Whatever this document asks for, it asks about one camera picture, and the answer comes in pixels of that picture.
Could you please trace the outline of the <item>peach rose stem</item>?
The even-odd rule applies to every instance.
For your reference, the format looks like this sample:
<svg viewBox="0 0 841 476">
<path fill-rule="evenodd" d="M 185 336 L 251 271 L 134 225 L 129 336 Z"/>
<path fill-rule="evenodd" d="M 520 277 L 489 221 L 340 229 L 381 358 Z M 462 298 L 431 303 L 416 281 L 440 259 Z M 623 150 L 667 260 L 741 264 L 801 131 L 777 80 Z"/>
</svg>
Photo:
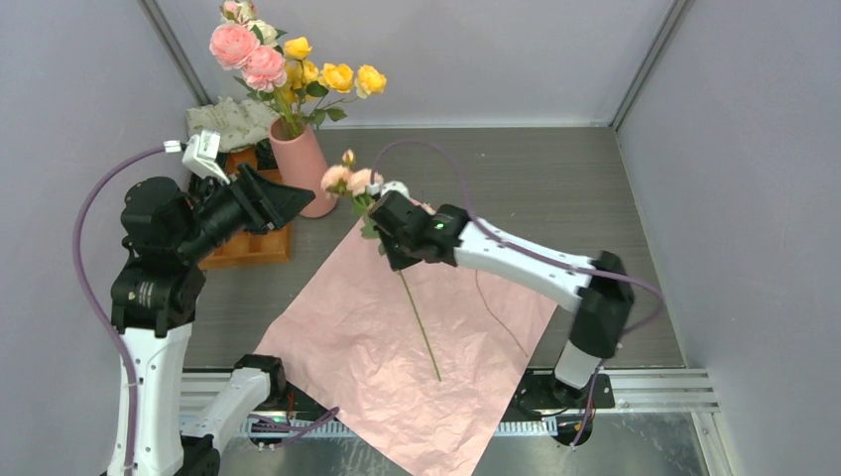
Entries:
<svg viewBox="0 0 841 476">
<path fill-rule="evenodd" d="M 368 185 L 371 183 L 371 173 L 373 171 L 371 169 L 360 169 L 355 171 L 355 165 L 356 156 L 354 152 L 350 149 L 346 150 L 342 154 L 341 164 L 329 167 L 323 174 L 320 180 L 320 187 L 328 198 L 349 198 L 352 203 L 352 210 L 358 214 L 362 220 L 362 226 L 360 229 L 361 236 L 368 240 L 379 240 L 380 236 L 375 230 L 374 223 L 367 216 L 367 212 L 375 202 L 373 194 L 367 189 Z M 435 378 L 438 382 L 441 382 L 442 377 L 439 366 L 429 342 L 413 293 L 403 272 L 396 271 L 395 274 L 400 277 L 406 296 L 411 305 L 426 348 L 427 356 L 429 357 L 430 364 L 434 371 Z"/>
</svg>

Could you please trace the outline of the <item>purple and pink wrapping paper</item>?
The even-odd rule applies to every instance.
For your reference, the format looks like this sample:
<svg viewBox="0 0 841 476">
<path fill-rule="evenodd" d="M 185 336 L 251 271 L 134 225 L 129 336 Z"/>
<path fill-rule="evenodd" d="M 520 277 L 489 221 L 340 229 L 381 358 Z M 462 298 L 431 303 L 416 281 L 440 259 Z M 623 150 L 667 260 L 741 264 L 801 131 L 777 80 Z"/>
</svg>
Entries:
<svg viewBox="0 0 841 476">
<path fill-rule="evenodd" d="M 400 277 L 354 223 L 257 345 L 288 380 L 413 475 L 475 470 L 555 304 L 484 272 L 405 271 L 436 358 L 430 364 Z"/>
</svg>

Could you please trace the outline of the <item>pink rose stem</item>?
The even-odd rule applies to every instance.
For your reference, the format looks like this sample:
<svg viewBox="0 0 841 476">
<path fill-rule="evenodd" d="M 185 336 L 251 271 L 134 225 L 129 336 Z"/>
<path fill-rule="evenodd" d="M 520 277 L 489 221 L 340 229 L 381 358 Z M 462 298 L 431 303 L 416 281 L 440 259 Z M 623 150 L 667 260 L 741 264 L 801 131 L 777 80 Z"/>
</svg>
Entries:
<svg viewBox="0 0 841 476">
<path fill-rule="evenodd" d="M 236 22 L 237 2 L 220 4 L 221 21 L 210 36 L 209 51 L 223 69 L 238 74 L 236 80 L 246 88 L 250 98 L 264 102 L 281 117 L 275 109 L 273 92 L 286 82 L 284 58 Z"/>
</svg>

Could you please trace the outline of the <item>white rose stem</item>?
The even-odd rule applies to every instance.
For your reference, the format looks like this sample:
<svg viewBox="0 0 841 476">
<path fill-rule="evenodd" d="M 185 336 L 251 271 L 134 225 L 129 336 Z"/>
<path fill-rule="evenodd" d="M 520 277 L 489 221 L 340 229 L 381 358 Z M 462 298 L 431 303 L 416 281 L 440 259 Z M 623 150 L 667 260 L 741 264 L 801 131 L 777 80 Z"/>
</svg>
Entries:
<svg viewBox="0 0 841 476">
<path fill-rule="evenodd" d="M 257 8 L 252 1 L 238 1 L 234 18 L 237 23 L 254 33 L 265 46 L 275 48 L 278 38 L 285 34 L 258 17 Z"/>
</svg>

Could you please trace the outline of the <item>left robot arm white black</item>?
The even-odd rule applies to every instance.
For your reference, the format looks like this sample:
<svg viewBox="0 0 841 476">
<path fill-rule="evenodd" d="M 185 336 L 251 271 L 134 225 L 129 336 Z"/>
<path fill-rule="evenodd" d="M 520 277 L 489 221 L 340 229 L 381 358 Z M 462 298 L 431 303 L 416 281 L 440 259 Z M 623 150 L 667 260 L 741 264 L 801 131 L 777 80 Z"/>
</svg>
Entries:
<svg viewBox="0 0 841 476">
<path fill-rule="evenodd" d="M 284 227 L 314 198 L 247 164 L 238 171 L 201 201 L 165 177 L 126 194 L 121 222 L 129 257 L 111 289 L 110 324 L 128 355 L 111 475 L 215 475 L 249 414 L 288 399 L 282 360 L 247 354 L 195 420 L 180 420 L 184 356 L 205 283 L 200 263 L 241 230 Z"/>
</svg>

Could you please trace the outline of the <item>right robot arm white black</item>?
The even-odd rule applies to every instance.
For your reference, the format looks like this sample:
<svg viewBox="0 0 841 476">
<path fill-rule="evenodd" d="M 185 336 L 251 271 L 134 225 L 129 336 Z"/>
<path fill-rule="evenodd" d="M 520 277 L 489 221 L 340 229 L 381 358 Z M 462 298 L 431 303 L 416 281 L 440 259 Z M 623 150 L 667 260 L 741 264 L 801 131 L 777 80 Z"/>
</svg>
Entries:
<svg viewBox="0 0 841 476">
<path fill-rule="evenodd" d="M 615 356 L 636 300 L 617 255 L 588 258 L 547 249 L 458 206 L 429 213 L 398 191 L 381 194 L 364 216 L 395 271 L 426 263 L 489 273 L 570 312 L 572 327 L 550 381 L 561 406 L 585 399 L 597 369 Z"/>
</svg>

